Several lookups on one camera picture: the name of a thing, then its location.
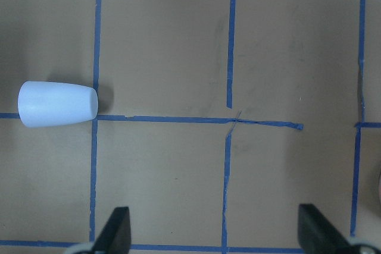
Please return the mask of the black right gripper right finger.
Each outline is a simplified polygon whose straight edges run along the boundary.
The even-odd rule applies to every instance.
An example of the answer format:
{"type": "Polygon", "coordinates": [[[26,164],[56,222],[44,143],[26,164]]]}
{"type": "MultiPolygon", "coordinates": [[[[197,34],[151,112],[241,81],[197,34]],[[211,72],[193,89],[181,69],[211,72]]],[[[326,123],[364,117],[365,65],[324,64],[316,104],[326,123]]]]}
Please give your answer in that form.
{"type": "Polygon", "coordinates": [[[351,245],[313,204],[298,206],[298,243],[306,254],[357,253],[357,247],[351,245]]]}

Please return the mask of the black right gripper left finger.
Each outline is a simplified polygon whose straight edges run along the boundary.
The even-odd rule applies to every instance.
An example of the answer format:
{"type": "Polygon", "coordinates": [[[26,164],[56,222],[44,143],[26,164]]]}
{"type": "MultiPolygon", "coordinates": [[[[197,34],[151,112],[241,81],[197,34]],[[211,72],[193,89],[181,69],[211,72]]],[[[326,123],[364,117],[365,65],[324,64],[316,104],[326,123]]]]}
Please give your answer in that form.
{"type": "Polygon", "coordinates": [[[113,210],[89,253],[128,253],[132,244],[129,207],[113,210]]]}

